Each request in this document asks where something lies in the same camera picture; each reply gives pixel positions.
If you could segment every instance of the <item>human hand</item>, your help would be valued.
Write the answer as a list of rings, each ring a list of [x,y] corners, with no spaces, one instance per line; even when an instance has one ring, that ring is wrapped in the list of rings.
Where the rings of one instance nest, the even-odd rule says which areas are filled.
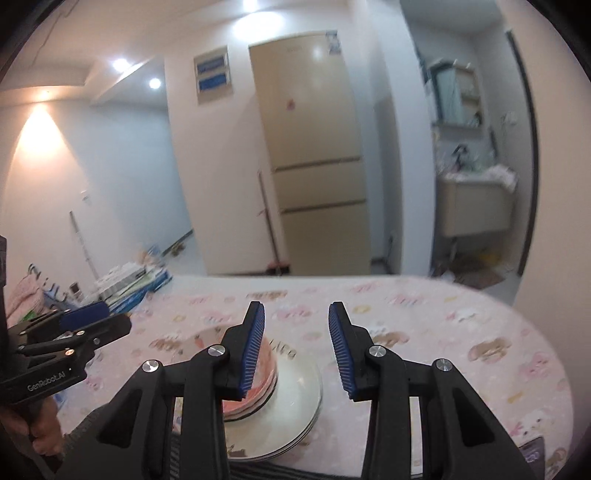
[[[30,427],[18,413],[7,407],[0,407],[0,422],[7,431],[25,436],[33,435],[33,448],[39,455],[61,453],[64,439],[57,419],[57,404],[53,398],[43,400],[39,415]]]

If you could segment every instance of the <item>table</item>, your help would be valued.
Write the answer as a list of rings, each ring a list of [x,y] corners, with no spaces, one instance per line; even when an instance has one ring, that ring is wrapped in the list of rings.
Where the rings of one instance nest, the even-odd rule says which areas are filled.
[[[146,360],[170,363],[185,339],[211,325],[240,323],[251,300],[265,306],[265,335],[312,355],[322,372],[324,400],[310,434],[276,462],[308,471],[359,475],[369,403],[343,391],[327,327],[333,301],[351,321],[402,358],[431,364],[449,358],[484,399],[517,445],[543,435],[546,479],[570,447],[569,382],[540,332],[508,306],[476,290],[418,277],[176,277],[131,316],[130,334],[98,351],[88,378],[67,391],[59,418],[71,431],[108,402]],[[420,473],[418,402],[413,416],[413,473]]]

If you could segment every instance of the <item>metal screw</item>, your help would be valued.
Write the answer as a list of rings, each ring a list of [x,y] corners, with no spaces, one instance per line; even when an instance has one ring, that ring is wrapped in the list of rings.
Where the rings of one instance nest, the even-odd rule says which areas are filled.
[[[223,345],[212,345],[207,349],[207,353],[211,356],[222,356],[226,353],[226,347]]]
[[[369,347],[369,354],[371,356],[377,356],[377,357],[384,356],[384,355],[386,355],[386,349],[381,345],[374,345],[374,346]]]
[[[453,368],[453,363],[447,358],[440,358],[435,362],[435,366],[442,372],[449,372]]]
[[[146,360],[142,365],[144,372],[152,373],[158,369],[159,363],[157,360]]]

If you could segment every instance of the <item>refrigerator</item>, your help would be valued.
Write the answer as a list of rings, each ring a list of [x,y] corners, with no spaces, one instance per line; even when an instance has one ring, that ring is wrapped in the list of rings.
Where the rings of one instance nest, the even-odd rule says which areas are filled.
[[[336,32],[249,50],[291,273],[369,274],[361,139]]]

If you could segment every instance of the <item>refrigerator sticker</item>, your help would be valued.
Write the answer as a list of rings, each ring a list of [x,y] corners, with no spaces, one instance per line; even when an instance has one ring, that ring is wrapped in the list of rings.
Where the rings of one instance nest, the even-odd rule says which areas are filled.
[[[326,32],[326,40],[329,44],[329,55],[340,55],[340,41],[337,31]]]

